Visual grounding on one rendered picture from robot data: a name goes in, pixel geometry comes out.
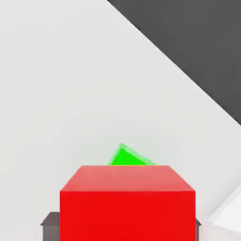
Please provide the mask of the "small red cube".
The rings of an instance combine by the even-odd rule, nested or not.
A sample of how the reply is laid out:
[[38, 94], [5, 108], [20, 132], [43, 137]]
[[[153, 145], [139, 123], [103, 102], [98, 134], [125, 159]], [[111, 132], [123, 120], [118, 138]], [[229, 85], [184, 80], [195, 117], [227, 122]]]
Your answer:
[[60, 191], [60, 241], [196, 241], [195, 204], [169, 166], [81, 166]]

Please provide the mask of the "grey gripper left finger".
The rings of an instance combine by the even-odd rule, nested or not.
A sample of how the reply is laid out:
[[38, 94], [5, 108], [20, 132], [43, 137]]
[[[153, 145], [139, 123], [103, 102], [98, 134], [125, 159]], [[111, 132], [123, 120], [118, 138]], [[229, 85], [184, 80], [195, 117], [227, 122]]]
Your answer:
[[42, 226], [42, 241], [59, 241], [59, 212], [49, 212]]

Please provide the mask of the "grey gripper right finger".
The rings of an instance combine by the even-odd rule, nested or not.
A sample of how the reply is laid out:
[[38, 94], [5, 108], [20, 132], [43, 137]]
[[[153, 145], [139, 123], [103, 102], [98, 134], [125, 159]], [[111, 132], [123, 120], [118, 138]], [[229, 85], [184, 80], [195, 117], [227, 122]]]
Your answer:
[[202, 224], [200, 223], [200, 221], [198, 219], [196, 219], [196, 241], [199, 241], [200, 226], [202, 226]]

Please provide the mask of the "small green cube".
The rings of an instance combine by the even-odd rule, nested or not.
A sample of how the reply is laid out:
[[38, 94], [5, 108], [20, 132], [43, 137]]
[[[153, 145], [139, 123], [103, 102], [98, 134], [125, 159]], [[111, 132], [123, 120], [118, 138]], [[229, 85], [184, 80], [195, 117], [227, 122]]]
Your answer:
[[133, 166], [133, 165], [157, 165], [148, 158], [142, 156], [129, 146], [120, 143], [116, 152], [111, 157], [107, 165]]

